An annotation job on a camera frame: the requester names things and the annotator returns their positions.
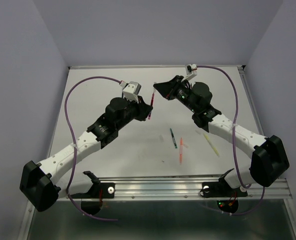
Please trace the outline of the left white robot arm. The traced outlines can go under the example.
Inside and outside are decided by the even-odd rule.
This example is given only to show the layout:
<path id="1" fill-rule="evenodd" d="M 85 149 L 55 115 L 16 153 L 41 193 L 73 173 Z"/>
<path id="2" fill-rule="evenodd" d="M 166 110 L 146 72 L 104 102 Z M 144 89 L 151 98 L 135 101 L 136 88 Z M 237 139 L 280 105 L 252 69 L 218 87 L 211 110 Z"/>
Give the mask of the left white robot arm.
<path id="1" fill-rule="evenodd" d="M 141 96 L 138 101 L 113 98 L 105 112 L 70 145 L 38 163 L 29 161 L 22 170 L 19 189 L 39 211 L 49 209 L 62 191 L 59 180 L 87 156 L 103 149 L 133 120 L 145 121 L 152 110 Z"/>

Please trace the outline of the green pen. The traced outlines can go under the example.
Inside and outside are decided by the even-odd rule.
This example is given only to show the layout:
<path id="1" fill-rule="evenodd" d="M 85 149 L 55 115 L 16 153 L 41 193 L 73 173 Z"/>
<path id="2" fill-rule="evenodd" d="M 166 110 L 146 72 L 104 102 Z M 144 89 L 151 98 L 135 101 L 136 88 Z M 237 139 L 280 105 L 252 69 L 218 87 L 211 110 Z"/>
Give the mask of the green pen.
<path id="1" fill-rule="evenodd" d="M 174 136 L 172 128 L 170 128 L 170 134 L 171 134 L 171 138 L 172 138 L 172 142 L 174 144 L 174 147 L 177 149 L 178 147 L 177 147 L 177 143 L 176 143 L 175 136 Z"/>

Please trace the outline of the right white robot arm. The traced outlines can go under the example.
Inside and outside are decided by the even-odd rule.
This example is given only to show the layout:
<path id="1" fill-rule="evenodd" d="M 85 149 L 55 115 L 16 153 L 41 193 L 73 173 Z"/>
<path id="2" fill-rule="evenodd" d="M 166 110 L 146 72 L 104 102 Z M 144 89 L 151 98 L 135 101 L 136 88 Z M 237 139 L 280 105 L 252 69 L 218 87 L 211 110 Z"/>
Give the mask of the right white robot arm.
<path id="1" fill-rule="evenodd" d="M 289 167 L 290 163 L 282 140 L 251 132 L 229 120 L 211 105 L 212 93 L 203 82 L 188 87 L 182 76 L 156 83 L 154 89 L 167 100 L 178 100 L 193 112 L 197 127 L 221 137 L 244 152 L 251 160 L 244 168 L 234 168 L 218 182 L 218 191 L 229 195 L 241 185 L 259 184 L 269 187 Z"/>

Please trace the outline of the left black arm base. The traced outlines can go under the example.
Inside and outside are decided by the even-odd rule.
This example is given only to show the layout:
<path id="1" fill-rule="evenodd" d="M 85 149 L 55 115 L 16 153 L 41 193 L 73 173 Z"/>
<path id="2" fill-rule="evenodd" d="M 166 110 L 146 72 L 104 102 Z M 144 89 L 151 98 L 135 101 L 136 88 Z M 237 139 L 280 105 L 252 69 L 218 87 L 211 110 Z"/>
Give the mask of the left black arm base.
<path id="1" fill-rule="evenodd" d="M 84 171 L 81 179 L 70 186 L 69 193 L 74 200 L 81 200 L 80 208 L 89 215 L 96 215 L 103 207 L 103 200 L 113 199 L 115 183 L 101 181 L 91 171 Z"/>

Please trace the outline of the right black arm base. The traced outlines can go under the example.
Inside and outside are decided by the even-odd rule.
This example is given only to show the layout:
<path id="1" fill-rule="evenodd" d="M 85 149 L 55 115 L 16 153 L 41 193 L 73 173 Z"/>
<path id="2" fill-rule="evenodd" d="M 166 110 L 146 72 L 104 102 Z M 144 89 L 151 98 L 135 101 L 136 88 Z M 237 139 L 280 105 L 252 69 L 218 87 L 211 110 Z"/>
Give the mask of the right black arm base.
<path id="1" fill-rule="evenodd" d="M 223 213 L 235 214 L 239 208 L 238 198 L 245 198 L 248 196 L 246 190 L 242 191 L 240 188 L 231 188 L 224 180 L 233 169 L 227 171 L 219 177 L 217 181 L 202 182 L 202 188 L 199 195 L 203 198 L 218 198 L 217 206 Z"/>

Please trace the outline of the red pink pen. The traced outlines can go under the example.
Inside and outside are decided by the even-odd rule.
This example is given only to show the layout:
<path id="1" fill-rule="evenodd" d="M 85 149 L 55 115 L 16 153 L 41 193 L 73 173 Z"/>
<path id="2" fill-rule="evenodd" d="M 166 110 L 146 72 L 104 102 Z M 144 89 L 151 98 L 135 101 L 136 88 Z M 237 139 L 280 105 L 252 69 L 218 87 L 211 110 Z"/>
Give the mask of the red pink pen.
<path id="1" fill-rule="evenodd" d="M 151 106 L 152 109 L 153 109 L 154 97 L 155 97 L 155 92 L 153 92 L 153 93 L 152 93 L 152 96 L 151 96 L 150 106 Z M 151 119 L 152 109 L 150 110 L 150 112 L 149 112 L 149 114 L 148 114 L 148 120 Z"/>

